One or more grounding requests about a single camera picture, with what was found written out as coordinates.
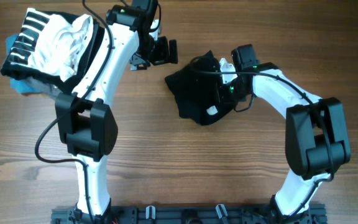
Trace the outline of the black t-shirt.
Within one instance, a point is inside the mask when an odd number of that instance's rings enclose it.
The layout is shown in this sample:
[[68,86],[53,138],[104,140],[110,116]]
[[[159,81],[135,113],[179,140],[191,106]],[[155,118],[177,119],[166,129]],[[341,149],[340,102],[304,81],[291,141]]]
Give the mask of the black t-shirt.
[[207,76],[196,73],[204,72],[234,72],[233,64],[225,58],[217,60],[212,51],[197,57],[193,63],[165,77],[168,89],[175,97],[179,116],[192,119],[200,125],[210,125],[234,109],[234,103],[217,103],[216,89],[222,83],[220,75]]

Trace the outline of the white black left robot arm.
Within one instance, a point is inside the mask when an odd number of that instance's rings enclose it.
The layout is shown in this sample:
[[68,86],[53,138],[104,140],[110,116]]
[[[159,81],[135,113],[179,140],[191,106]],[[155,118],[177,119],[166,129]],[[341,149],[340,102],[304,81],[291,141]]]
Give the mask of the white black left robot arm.
[[77,168],[79,199],[69,223],[110,223],[107,158],[117,140],[112,101],[126,65],[143,70],[177,63],[177,43],[160,34],[158,1],[116,5],[106,14],[91,41],[90,62],[71,93],[55,101],[60,140]]

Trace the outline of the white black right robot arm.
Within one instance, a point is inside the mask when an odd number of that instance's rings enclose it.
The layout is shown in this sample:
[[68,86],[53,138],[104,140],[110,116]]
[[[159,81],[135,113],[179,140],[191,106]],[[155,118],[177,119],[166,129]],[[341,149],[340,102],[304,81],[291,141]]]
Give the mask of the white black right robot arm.
[[270,203],[253,214],[269,223],[308,221],[315,215],[309,203],[319,186],[332,181],[351,158],[342,103],[305,91],[272,63],[242,67],[222,60],[218,72],[224,100],[259,97],[286,120],[285,155],[290,170]]

